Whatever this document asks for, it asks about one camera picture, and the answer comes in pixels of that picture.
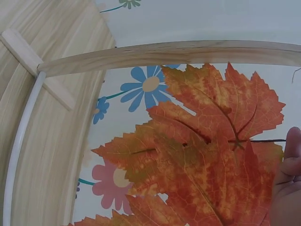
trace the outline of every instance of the maple leaf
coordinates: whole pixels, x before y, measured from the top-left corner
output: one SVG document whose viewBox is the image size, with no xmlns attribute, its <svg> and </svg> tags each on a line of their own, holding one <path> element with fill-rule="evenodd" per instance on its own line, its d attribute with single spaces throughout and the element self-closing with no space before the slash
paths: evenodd
<svg viewBox="0 0 301 226">
<path fill-rule="evenodd" d="M 186 147 L 156 137 L 159 171 L 166 177 L 166 201 L 190 225 L 260 226 L 266 219 L 274 174 L 262 174 L 250 142 L 237 166 L 223 133 L 206 144 L 195 134 Z"/>
<path fill-rule="evenodd" d="M 134 182 L 129 194 L 168 194 L 173 218 L 181 223 L 268 226 L 272 180 L 283 152 L 274 143 L 250 139 L 281 124 L 285 104 L 257 73 L 248 80 L 231 64 L 225 80 L 209 64 L 162 70 L 168 91 L 196 115 L 160 102 L 148 109 L 152 120 L 137 125 L 135 133 L 93 151 L 127 171 L 126 179 Z M 129 218 L 132 225 L 153 225 L 152 218 L 162 218 L 149 214 L 141 221 L 141 210 L 156 212 L 159 204 L 128 199 L 135 216 L 113 213 L 106 225 L 127 225 Z"/>
<path fill-rule="evenodd" d="M 74 226 L 183 226 L 185 223 L 167 206 L 159 196 L 127 196 L 135 215 L 118 214 L 112 211 L 112 219 L 96 216 L 85 218 Z"/>
<path fill-rule="evenodd" d="M 162 67 L 162 71 L 167 91 L 196 116 L 171 102 L 162 102 L 149 110 L 150 117 L 160 122 L 178 122 L 181 130 L 185 125 L 185 134 L 194 131 L 210 142 L 220 128 L 229 141 L 238 144 L 282 123 L 280 112 L 285 104 L 278 102 L 275 91 L 270 90 L 256 72 L 248 80 L 230 63 L 225 80 L 209 64 L 200 69 L 187 65 L 184 72 L 168 67 Z"/>
</svg>

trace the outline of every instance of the flower print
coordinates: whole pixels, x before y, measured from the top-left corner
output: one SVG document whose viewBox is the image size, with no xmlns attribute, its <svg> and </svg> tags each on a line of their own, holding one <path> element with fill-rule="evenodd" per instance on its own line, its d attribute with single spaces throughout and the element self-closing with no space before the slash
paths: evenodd
<svg viewBox="0 0 301 226">
<path fill-rule="evenodd" d="M 141 1 L 141 0 L 119 0 L 119 3 L 123 4 L 123 7 L 127 7 L 128 9 L 131 9 L 132 5 L 134 7 L 140 6 L 139 1 Z"/>
<path fill-rule="evenodd" d="M 79 192 L 79 191 L 80 191 L 79 185 L 80 185 L 80 182 L 78 182 L 78 183 L 77 183 L 77 188 L 76 188 L 75 199 L 77 199 L 77 192 Z"/>
<path fill-rule="evenodd" d="M 107 113 L 107 109 L 109 108 L 110 104 L 106 103 L 107 97 L 102 97 L 98 99 L 96 109 L 94 111 L 93 116 L 93 124 L 96 124 L 99 120 L 104 118 L 104 114 Z"/>
<path fill-rule="evenodd" d="M 179 65 L 166 65 L 170 68 L 177 68 Z M 146 108 L 151 108 L 156 105 L 155 99 L 159 101 L 170 100 L 165 94 L 169 94 L 166 91 L 167 85 L 164 84 L 164 75 L 160 66 L 147 66 L 147 78 L 140 67 L 134 67 L 131 71 L 131 75 L 134 79 L 139 82 L 136 83 L 124 83 L 121 85 L 120 89 L 122 91 L 129 91 L 134 89 L 134 91 L 125 94 L 121 98 L 121 102 L 127 102 L 135 97 L 132 101 L 129 112 L 134 112 L 140 105 L 142 97 L 144 96 L 144 101 Z"/>
<path fill-rule="evenodd" d="M 123 210 L 126 214 L 131 214 L 126 194 L 132 187 L 131 182 L 125 179 L 126 171 L 118 169 L 115 165 L 104 159 L 103 165 L 96 165 L 92 169 L 92 178 L 100 180 L 92 187 L 92 192 L 95 195 L 103 195 L 101 206 L 105 209 L 111 207 L 115 200 L 115 209 L 120 210 L 123 205 Z"/>
</svg>

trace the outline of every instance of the white plastic tube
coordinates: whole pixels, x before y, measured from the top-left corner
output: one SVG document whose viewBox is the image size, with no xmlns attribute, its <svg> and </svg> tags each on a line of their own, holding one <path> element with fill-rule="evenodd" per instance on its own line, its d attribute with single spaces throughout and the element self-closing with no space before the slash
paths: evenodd
<svg viewBox="0 0 301 226">
<path fill-rule="evenodd" d="M 3 226 L 11 226 L 11 207 L 13 200 L 13 189 L 15 183 L 15 176 L 17 170 L 17 164 L 20 156 L 20 151 L 22 147 L 22 142 L 24 139 L 24 134 L 26 132 L 26 128 L 32 114 L 32 110 L 34 104 L 37 101 L 39 92 L 42 88 L 42 85 L 46 79 L 46 73 L 40 72 L 34 86 L 32 88 L 32 92 L 28 98 L 27 104 L 25 106 L 17 134 L 15 137 L 13 149 L 11 151 L 11 156 L 8 165 L 8 173 L 6 177 L 5 190 L 4 190 L 4 204 L 3 204 Z"/>
</svg>

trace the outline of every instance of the hand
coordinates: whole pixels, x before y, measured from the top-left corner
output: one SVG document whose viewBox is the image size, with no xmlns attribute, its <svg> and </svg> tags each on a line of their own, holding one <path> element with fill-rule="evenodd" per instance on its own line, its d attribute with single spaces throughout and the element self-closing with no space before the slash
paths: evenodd
<svg viewBox="0 0 301 226">
<path fill-rule="evenodd" d="M 271 226 L 301 226 L 301 131 L 291 128 L 286 136 L 284 160 L 275 175 Z"/>
</svg>

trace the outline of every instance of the light wood grain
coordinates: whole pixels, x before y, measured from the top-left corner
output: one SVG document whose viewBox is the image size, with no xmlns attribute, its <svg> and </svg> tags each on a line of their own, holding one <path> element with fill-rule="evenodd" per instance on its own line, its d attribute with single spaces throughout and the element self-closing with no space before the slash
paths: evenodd
<svg viewBox="0 0 301 226">
<path fill-rule="evenodd" d="M 0 40 L 32 76 L 38 76 L 37 67 L 43 61 L 16 29 L 6 29 L 1 33 Z M 68 110 L 74 108 L 73 96 L 57 78 L 46 78 L 43 87 Z"/>
<path fill-rule="evenodd" d="M 301 46 L 247 40 L 178 41 L 130 46 L 47 61 L 38 66 L 47 77 L 113 68 L 242 63 L 301 66 Z"/>
<path fill-rule="evenodd" d="M 10 27 L 48 61 L 115 46 L 90 0 L 0 0 L 0 31 Z M 70 112 L 42 89 L 18 163 L 12 226 L 58 226 L 71 221 L 81 146 L 104 73 L 56 78 L 77 100 Z M 11 145 L 33 83 L 34 78 L 0 42 L 0 205 Z"/>
</svg>

